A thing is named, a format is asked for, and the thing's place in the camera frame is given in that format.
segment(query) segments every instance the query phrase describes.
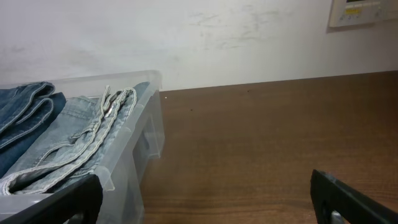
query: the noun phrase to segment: translucent storage box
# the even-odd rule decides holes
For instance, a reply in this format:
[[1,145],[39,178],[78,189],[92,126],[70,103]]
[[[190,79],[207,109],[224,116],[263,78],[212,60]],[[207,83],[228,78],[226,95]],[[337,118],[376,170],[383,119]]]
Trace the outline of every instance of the translucent storage box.
[[[164,145],[160,108],[161,75],[157,71],[131,72],[49,81],[66,98],[98,97],[106,85],[115,92],[142,82],[149,86],[122,126],[104,159],[95,170],[103,188],[97,223],[141,223],[144,217],[139,183],[148,159],[159,158]],[[18,85],[0,86],[14,88]],[[20,212],[51,194],[0,196],[0,220]]]

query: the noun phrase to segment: denim fabric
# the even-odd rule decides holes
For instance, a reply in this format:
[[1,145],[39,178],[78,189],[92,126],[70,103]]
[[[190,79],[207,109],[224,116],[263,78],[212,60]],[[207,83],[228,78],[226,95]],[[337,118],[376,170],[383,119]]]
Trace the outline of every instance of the denim fabric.
[[113,123],[108,135],[105,137],[104,142],[100,145],[99,149],[90,157],[90,159],[84,163],[78,170],[76,170],[72,176],[67,177],[65,180],[56,185],[51,191],[61,190],[74,182],[79,181],[84,178],[85,175],[92,174],[97,167],[97,165],[102,161],[104,155],[107,153],[114,139],[119,133],[120,128],[123,126],[124,122],[128,119],[132,110],[134,109],[136,102],[139,101],[142,94],[145,92],[149,85],[149,82],[144,82],[136,85],[134,87],[136,91],[136,96],[129,95],[126,102],[120,109],[115,122]]
[[[60,116],[53,122],[54,126],[52,124],[49,131],[44,132],[28,149],[26,156],[24,154],[15,166],[11,167],[7,176],[0,180],[0,194],[43,193],[87,162],[102,145],[119,109],[126,100],[129,101],[128,96],[136,95],[132,88],[113,95],[108,93],[107,86],[97,103],[90,102],[94,105],[70,105],[68,101]],[[67,110],[72,118],[65,119],[61,116]],[[90,110],[92,115],[85,116],[84,113]],[[78,119],[86,119],[88,122],[77,121]],[[70,135],[71,131],[63,130],[64,128],[76,129],[74,131],[77,133]]]
[[20,158],[33,142],[50,126],[65,106],[66,99],[62,93],[53,94],[49,98],[53,101],[53,110],[50,116],[34,131],[21,137],[18,141],[8,144],[0,152],[0,177],[9,170],[18,158]]
[[51,83],[31,83],[10,90],[0,90],[0,151],[29,134],[51,114],[54,92]]

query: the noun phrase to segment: white control panel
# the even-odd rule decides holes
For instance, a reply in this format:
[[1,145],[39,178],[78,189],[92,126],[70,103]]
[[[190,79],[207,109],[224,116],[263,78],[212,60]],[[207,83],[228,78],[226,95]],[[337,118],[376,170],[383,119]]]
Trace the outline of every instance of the white control panel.
[[395,0],[334,0],[329,26],[350,26],[387,19],[389,1]]

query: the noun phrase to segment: wood grain surface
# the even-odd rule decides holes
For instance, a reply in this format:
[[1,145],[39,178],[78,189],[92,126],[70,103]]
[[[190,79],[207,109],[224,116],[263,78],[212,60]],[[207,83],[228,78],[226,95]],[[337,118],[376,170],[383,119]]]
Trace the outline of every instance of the wood grain surface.
[[141,183],[145,224],[316,223],[313,169],[398,211],[398,72],[161,97],[166,142]]

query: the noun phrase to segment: yellow sticker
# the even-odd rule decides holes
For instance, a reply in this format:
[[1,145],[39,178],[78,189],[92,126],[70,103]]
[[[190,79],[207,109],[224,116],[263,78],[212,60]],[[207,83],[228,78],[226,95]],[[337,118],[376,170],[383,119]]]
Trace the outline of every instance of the yellow sticker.
[[353,15],[361,13],[361,9],[346,9],[346,15]]

